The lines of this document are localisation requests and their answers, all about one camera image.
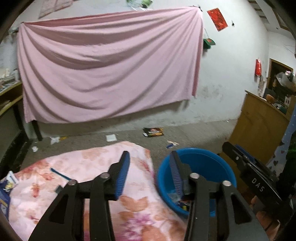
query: pink bedsheet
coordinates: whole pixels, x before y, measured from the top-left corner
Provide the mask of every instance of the pink bedsheet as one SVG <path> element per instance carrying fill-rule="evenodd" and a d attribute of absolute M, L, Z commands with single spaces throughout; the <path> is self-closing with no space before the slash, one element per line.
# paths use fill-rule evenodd
<path fill-rule="evenodd" d="M 25 120 L 84 122 L 190 99 L 202 34 L 197 7 L 23 23 Z"/>
<path fill-rule="evenodd" d="M 154 186 L 150 151 L 130 142 L 48 157 L 16 174 L 20 183 L 12 190 L 9 223 L 27 241 L 46 209 L 57 196 L 58 185 L 67 181 L 50 167 L 79 182 L 94 179 L 119 161 L 127 150 L 131 164 L 124 191 L 109 202 L 117 241 L 182 241 L 185 223 L 159 197 Z M 84 240 L 89 240 L 89 202 L 85 204 Z"/>

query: floral blanket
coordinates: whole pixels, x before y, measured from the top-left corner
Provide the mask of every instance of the floral blanket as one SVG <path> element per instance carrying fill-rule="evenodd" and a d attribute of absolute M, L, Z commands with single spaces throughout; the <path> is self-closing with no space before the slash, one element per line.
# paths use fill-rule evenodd
<path fill-rule="evenodd" d="M 23 241 L 27 241 L 51 202 L 58 185 L 67 181 L 50 171 L 84 182 L 106 172 L 127 150 L 131 164 L 124 191 L 110 211 L 117 241 L 181 241 L 185 223 L 159 197 L 154 186 L 150 151 L 130 142 L 79 150 L 48 157 L 18 172 L 20 183 L 12 190 L 9 222 Z M 84 211 L 84 240 L 89 241 L 89 200 Z"/>

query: poster on wall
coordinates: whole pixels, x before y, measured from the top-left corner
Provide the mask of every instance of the poster on wall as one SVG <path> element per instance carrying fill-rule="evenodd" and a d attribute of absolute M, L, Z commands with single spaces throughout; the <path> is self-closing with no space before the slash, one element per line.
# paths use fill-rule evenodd
<path fill-rule="evenodd" d="M 220 12 L 219 8 L 215 8 L 212 10 L 207 11 L 211 19 L 213 20 L 216 28 L 218 31 L 228 27 L 222 13 Z"/>
<path fill-rule="evenodd" d="M 72 5 L 73 1 L 75 0 L 44 0 L 39 13 L 39 18 L 65 7 L 69 7 Z"/>
<path fill-rule="evenodd" d="M 148 8 L 153 1 L 152 0 L 126 0 L 126 3 L 129 7 L 141 7 L 141 8 Z"/>

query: trash on floor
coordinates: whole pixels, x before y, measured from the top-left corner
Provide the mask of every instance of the trash on floor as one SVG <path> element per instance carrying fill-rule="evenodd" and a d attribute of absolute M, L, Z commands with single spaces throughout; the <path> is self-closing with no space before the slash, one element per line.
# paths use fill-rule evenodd
<path fill-rule="evenodd" d="M 110 141 L 117 141 L 116 135 L 115 135 L 115 134 L 106 135 L 106 141 L 107 141 L 107 142 L 110 142 Z"/>
<path fill-rule="evenodd" d="M 174 144 L 173 143 L 170 143 L 169 145 L 166 146 L 167 149 L 171 149 L 173 147 L 174 147 Z"/>
<path fill-rule="evenodd" d="M 179 145 L 179 143 L 177 143 L 177 142 L 173 142 L 173 141 L 168 141 L 168 143 L 171 143 L 171 144 L 173 144 L 174 146 Z"/>
<path fill-rule="evenodd" d="M 33 152 L 37 152 L 38 151 L 38 147 L 37 146 L 33 146 L 32 147 Z"/>
<path fill-rule="evenodd" d="M 157 137 L 163 136 L 163 128 L 155 127 L 155 128 L 143 128 L 143 135 L 145 137 Z"/>
<path fill-rule="evenodd" d="M 50 144 L 53 145 L 54 143 L 59 143 L 60 137 L 50 137 Z"/>
<path fill-rule="evenodd" d="M 173 141 L 168 141 L 168 143 L 170 143 L 170 144 L 166 146 L 167 149 L 171 149 L 174 146 L 179 145 L 179 143 L 173 142 Z"/>
<path fill-rule="evenodd" d="M 60 140 L 60 141 L 63 141 L 63 140 L 65 140 L 65 139 L 67 139 L 67 138 L 68 138 L 68 136 L 60 137 L 59 140 Z"/>

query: black metal bracket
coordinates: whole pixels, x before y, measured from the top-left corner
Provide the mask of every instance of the black metal bracket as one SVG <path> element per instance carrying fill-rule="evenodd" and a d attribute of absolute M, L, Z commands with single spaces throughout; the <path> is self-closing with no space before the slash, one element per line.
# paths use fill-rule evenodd
<path fill-rule="evenodd" d="M 118 163 L 94 180 L 83 183 L 70 180 L 46 210 L 29 241 L 83 241 L 85 199 L 90 199 L 91 240 L 115 241 L 108 201 L 118 199 L 117 189 L 123 188 L 125 182 L 121 169 L 127 171 L 128 167 L 129 153 L 124 151 Z"/>
<path fill-rule="evenodd" d="M 294 208 L 291 197 L 280 196 L 277 191 L 276 185 L 279 181 L 277 176 L 259 160 L 255 159 L 255 163 L 252 163 L 244 153 L 229 142 L 223 144 L 222 150 L 237 164 L 241 179 L 263 203 L 265 211 L 285 226 L 291 219 Z"/>
<path fill-rule="evenodd" d="M 184 241 L 209 240 L 210 199 L 216 200 L 217 241 L 267 241 L 265 230 L 236 188 L 229 182 L 207 181 L 190 174 L 196 191 Z"/>

